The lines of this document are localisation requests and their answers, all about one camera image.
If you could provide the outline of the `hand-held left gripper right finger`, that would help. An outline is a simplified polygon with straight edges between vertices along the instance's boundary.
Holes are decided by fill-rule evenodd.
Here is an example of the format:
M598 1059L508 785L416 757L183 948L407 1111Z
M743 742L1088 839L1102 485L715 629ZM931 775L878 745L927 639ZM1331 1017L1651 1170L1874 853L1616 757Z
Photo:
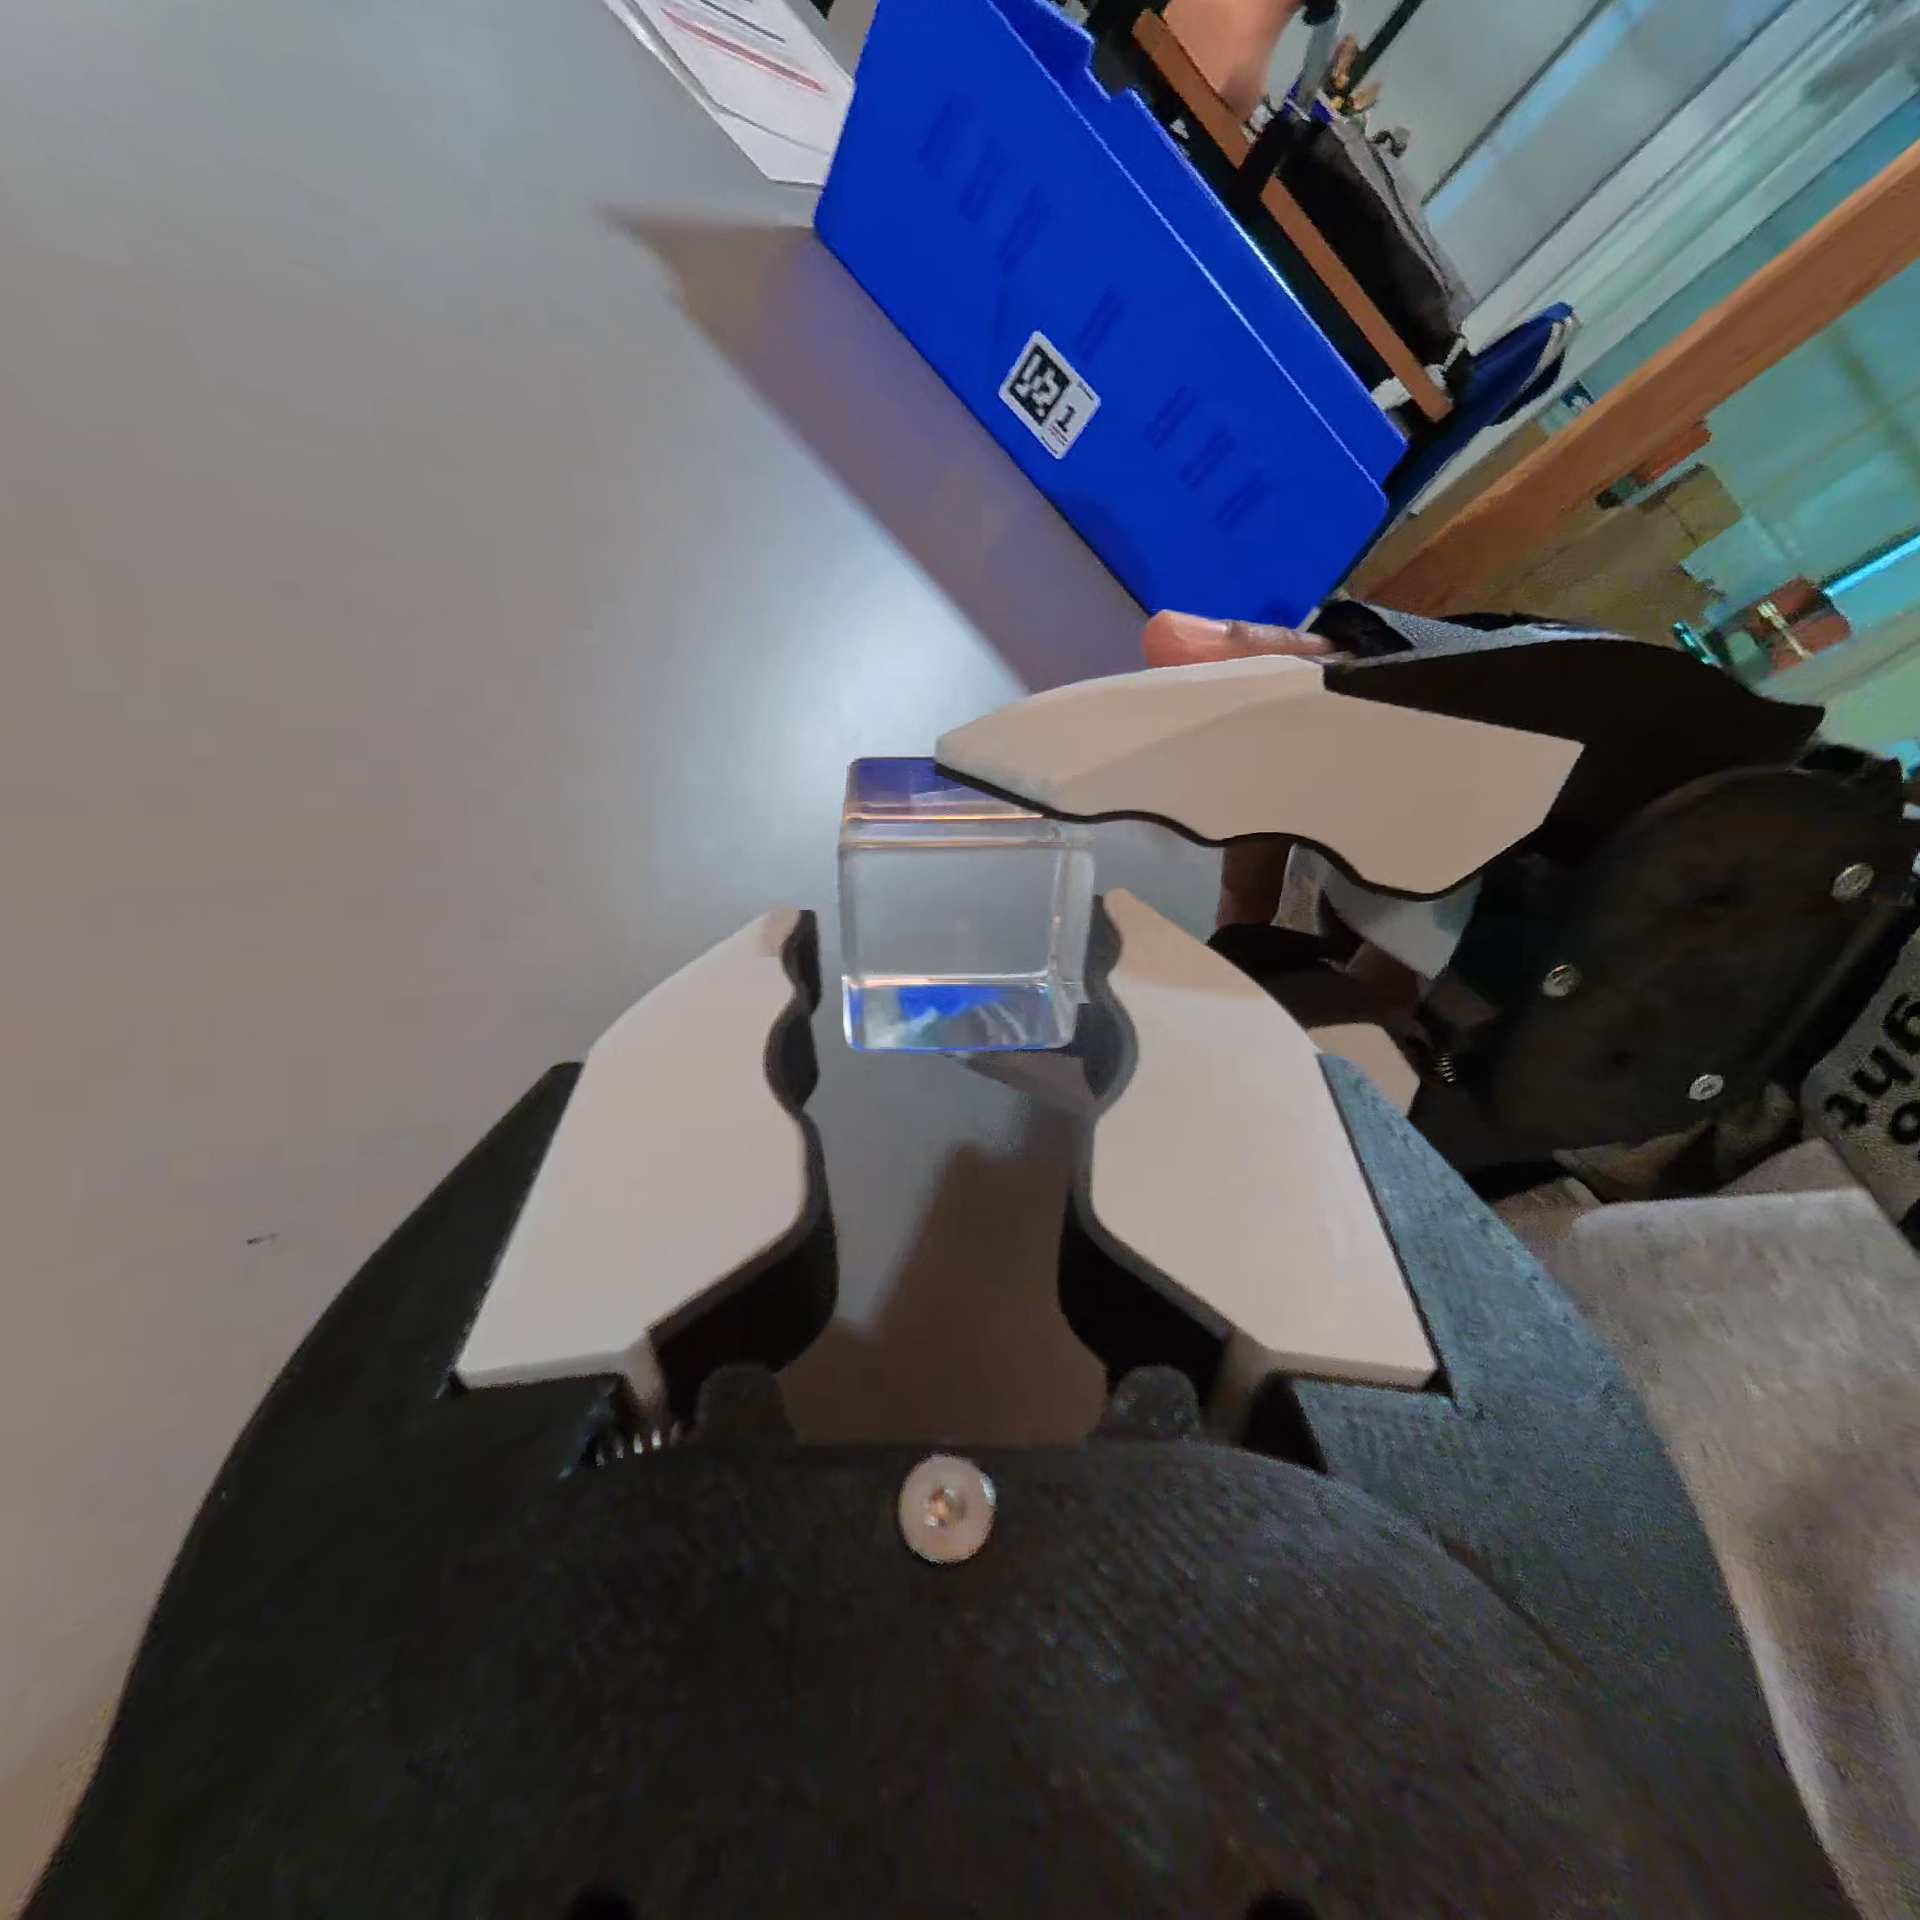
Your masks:
M1058 1291L1111 1383L1175 1370L1210 1419L1248 1419L1271 1378L1440 1386L1328 1076L1340 1059L1122 890L1096 902L1088 993Z

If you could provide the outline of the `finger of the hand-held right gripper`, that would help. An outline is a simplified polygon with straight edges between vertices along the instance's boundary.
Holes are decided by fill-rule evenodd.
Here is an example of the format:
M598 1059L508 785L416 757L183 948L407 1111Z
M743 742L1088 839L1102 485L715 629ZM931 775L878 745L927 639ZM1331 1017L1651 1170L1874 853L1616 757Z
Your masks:
M1435 980L1450 966L1450 897L1382 893L1305 845L1287 853L1276 926L1324 942L1348 931L1423 980Z
M1262 657L1033 692L950 729L934 757L1052 818L1151 821L1212 847L1289 837L1382 893L1439 898L1547 821L1580 755Z

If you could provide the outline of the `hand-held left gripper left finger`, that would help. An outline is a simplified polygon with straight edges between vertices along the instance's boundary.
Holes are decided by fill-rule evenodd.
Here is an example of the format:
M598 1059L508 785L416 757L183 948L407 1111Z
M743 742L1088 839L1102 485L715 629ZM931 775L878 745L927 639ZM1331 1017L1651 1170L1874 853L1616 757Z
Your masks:
M588 1050L454 1362L466 1389L612 1378L684 1413L736 1347L787 1365L832 1314L818 921L777 906Z

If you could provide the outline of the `clear acrylic cube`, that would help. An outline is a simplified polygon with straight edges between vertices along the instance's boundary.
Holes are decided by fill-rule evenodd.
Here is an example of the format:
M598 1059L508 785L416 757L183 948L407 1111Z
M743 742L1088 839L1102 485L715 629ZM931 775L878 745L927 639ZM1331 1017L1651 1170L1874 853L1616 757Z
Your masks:
M1088 999L1088 826L943 773L855 759L838 842L843 1029L858 1051L1054 1051Z

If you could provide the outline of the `blue bin with square tag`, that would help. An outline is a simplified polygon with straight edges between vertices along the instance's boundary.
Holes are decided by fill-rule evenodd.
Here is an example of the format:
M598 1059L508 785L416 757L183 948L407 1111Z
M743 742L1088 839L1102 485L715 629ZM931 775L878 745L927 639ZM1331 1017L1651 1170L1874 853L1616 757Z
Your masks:
M1291 627L1403 435L1054 5L876 6L814 223L1147 613Z

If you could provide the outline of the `grey desk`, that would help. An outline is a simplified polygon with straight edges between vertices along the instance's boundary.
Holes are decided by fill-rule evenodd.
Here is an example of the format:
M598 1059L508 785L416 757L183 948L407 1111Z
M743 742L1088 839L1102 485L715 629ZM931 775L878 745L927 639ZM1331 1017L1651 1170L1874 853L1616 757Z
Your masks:
M281 1365L1145 614L606 5L4 5L4 1916Z

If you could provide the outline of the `blue fabric item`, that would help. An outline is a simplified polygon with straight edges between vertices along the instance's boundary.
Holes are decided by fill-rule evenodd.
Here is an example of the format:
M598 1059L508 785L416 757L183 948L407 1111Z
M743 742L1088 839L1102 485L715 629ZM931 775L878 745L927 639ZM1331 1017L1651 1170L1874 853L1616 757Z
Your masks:
M1572 305L1550 305L1451 364L1447 371L1451 409L1442 418L1428 421L1418 406L1402 409L1407 451L1383 481L1387 524L1402 518L1481 433L1553 394L1577 327Z

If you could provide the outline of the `wooden beam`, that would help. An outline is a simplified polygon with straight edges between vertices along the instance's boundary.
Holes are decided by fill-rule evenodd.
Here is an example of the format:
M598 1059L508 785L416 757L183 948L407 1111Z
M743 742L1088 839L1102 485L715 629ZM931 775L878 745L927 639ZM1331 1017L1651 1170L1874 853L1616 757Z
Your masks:
M1918 257L1918 149L1858 188L1710 313L1412 546L1361 599L1424 614L1474 609L1571 516L1678 449Z

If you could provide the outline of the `wooden slat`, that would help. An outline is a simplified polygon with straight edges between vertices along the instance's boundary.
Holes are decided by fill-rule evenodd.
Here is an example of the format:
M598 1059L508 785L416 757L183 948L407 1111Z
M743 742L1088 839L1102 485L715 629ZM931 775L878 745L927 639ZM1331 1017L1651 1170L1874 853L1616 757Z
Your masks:
M1090 26L1340 357L1369 389L1398 383L1402 409L1442 418L1450 369L1426 369L1403 345L1273 179L1259 142L1287 101L1324 98L1321 82L1340 66L1340 5L1099 5Z

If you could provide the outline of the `black bag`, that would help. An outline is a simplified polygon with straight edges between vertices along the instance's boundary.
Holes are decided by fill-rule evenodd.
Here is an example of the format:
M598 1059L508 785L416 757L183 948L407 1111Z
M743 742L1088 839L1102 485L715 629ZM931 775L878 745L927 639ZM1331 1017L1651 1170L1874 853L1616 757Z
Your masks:
M1407 170L1409 127L1374 127L1366 113L1326 98L1287 101L1262 146L1273 179L1298 202L1338 261L1426 369L1464 353L1472 291L1432 228Z

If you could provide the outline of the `white paper with red line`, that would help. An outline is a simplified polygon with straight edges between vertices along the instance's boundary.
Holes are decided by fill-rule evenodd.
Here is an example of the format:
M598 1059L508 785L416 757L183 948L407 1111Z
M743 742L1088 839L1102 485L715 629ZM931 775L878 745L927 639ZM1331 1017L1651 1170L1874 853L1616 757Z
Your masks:
M787 3L606 3L772 182L826 186L852 98L848 70Z

